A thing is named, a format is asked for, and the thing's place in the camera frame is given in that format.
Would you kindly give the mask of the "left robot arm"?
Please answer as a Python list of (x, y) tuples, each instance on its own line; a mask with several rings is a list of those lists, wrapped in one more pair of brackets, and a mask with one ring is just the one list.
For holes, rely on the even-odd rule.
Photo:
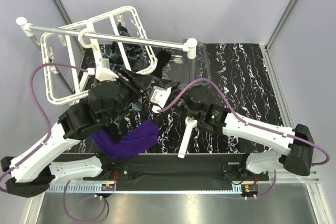
[(47, 123), (44, 138), (21, 156), (1, 160), (4, 178), (10, 174), (2, 192), (20, 197), (35, 197), (45, 192), (52, 183), (62, 178), (72, 180), (97, 177), (107, 180), (113, 175), (112, 165), (101, 162), (99, 157), (83, 161), (81, 165), (70, 162), (57, 165), (54, 160), (66, 149), (91, 136), (97, 145), (108, 151), (113, 144), (123, 141), (112, 120), (135, 103), (148, 88), (151, 75), (132, 73), (120, 69), (115, 81), (99, 81), (88, 90), (86, 97), (69, 107), (54, 125)]

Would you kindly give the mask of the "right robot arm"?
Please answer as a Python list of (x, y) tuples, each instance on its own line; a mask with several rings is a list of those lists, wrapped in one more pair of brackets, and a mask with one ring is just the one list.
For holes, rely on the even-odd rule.
[(270, 148), (243, 158), (238, 173), (244, 180), (279, 168), (299, 176), (310, 175), (314, 141), (305, 125), (298, 124), (295, 128), (271, 125), (242, 116), (229, 105), (220, 106), (213, 100), (209, 88), (198, 84), (197, 80), (177, 94), (171, 87), (164, 88), (159, 94), (156, 100), (159, 112), (175, 107), (187, 114), (178, 152), (180, 158), (185, 157), (192, 131), (197, 127), (210, 134), (244, 138)]

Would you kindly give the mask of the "dark patterned sock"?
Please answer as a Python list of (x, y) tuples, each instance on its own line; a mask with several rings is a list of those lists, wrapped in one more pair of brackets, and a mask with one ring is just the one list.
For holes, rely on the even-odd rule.
[[(123, 43), (125, 55), (133, 72), (138, 72), (149, 66), (149, 60), (146, 58), (145, 47), (137, 44)], [(117, 73), (119, 69), (124, 65), (121, 49), (117, 42), (112, 42), (110, 45), (106, 45), (106, 53), (104, 58), (109, 60), (110, 70)], [(140, 97), (137, 101), (130, 103), (129, 112), (141, 112), (143, 105), (143, 99)]]

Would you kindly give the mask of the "white clip drying hanger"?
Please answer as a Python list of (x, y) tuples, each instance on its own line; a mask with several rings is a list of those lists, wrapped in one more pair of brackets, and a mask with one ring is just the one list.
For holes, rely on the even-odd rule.
[[(92, 28), (93, 31), (95, 32), (94, 24), (97, 23), (97, 22), (101, 22), (102, 20), (107, 19), (111, 23), (112, 30), (113, 30), (114, 34), (120, 35), (119, 32), (118, 32), (118, 27), (117, 27), (116, 20), (118, 21), (118, 24), (120, 23), (122, 27), (126, 28), (126, 24), (123, 20), (123, 14), (125, 14), (125, 13), (130, 13), (132, 15), (133, 19), (131, 20), (131, 22), (136, 27), (136, 29), (138, 30), (137, 31), (138, 37), (139, 38), (147, 38), (146, 32), (145, 32), (145, 30), (142, 26), (142, 23), (140, 21), (140, 18), (138, 16), (138, 12), (132, 6), (122, 6), (122, 7), (119, 7), (117, 9), (111, 10), (109, 12), (97, 15), (95, 17), (91, 17), (91, 18), (86, 19), (86, 20), (89, 20), (90, 22), (92, 22), (90, 25), (88, 25), (88, 27)], [(47, 39), (52, 35), (50, 33), (44, 33), (42, 36), (44, 36), (43, 42), (46, 43), (46, 45), (47, 45)], [(76, 63), (75, 54), (73, 52), (72, 42), (71, 42), (70, 36), (58, 35), (58, 37), (59, 36), (60, 36), (60, 38), (59, 38), (60, 41), (63, 44), (65, 44), (65, 46), (68, 49), (70, 65), (75, 65), (75, 63)], [(90, 39), (89, 44), (91, 44), (91, 43), (93, 43), (95, 47), (94, 48), (84, 47), (85, 52), (83, 53), (83, 56), (81, 57), (81, 59), (79, 61), (80, 67), (82, 66), (82, 63), (84, 61), (84, 63), (88, 63), (87, 65), (84, 65), (84, 66), (87, 66), (89, 68), (95, 68), (96, 67), (96, 57), (99, 56), (99, 55), (101, 55), (103, 57), (103, 55), (104, 55), (101, 52), (101, 48), (99, 46), (98, 39)], [(119, 45), (119, 48), (121, 49), (122, 59), (123, 59), (125, 67), (128, 70), (131, 70), (131, 67), (130, 67), (129, 62), (127, 60), (127, 57), (125, 55), (123, 45), (120, 44), (120, 43), (118, 43), (118, 45)], [(147, 46), (144, 46), (144, 47), (145, 47), (145, 52), (147, 53), (147, 56), (149, 57), (149, 66), (147, 68), (144, 68), (144, 69), (138, 71), (138, 72), (135, 72), (137, 74), (142, 74), (142, 75), (151, 74), (155, 70), (156, 65), (157, 65), (157, 58), (154, 54), (154, 51), (153, 51), (152, 47), (147, 47)], [(54, 55), (52, 53), (52, 48), (51, 47), (49, 47), (47, 45), (47, 49), (44, 50), (44, 52), (48, 53), (48, 56), (51, 56), (51, 59), (53, 59)], [(51, 66), (50, 67), (49, 78), (52, 81), (51, 73), (56, 74), (56, 66)], [(87, 86), (87, 83), (88, 83), (91, 75), (83, 73), (81, 75), (81, 79), (79, 79), (78, 78), (78, 70), (73, 69), (71, 71), (71, 73), (72, 73), (72, 78), (73, 78), (73, 82), (74, 82), (73, 86), (74, 86), (75, 92), (76, 92), (77, 86), (79, 86), (82, 91), (86, 91), (85, 88)], [(64, 97), (56, 98), (54, 96), (53, 83), (52, 83), (52, 88), (53, 88), (53, 97), (54, 97), (55, 100), (59, 100), (59, 99), (64, 98)]]

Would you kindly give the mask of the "black striped sock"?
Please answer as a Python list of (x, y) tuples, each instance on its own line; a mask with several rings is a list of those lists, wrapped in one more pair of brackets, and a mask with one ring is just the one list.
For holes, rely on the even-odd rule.
[(152, 72), (152, 75), (158, 78), (162, 78), (163, 69), (171, 60), (171, 54), (166, 50), (161, 50), (157, 53), (156, 58), (158, 61), (155, 70)]

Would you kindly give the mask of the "purple fleece sock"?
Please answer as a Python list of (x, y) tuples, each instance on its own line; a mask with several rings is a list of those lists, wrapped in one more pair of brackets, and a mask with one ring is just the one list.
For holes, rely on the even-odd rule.
[(159, 128), (151, 120), (144, 121), (122, 138), (112, 132), (115, 129), (113, 124), (91, 135), (99, 150), (112, 158), (135, 157), (158, 143)]

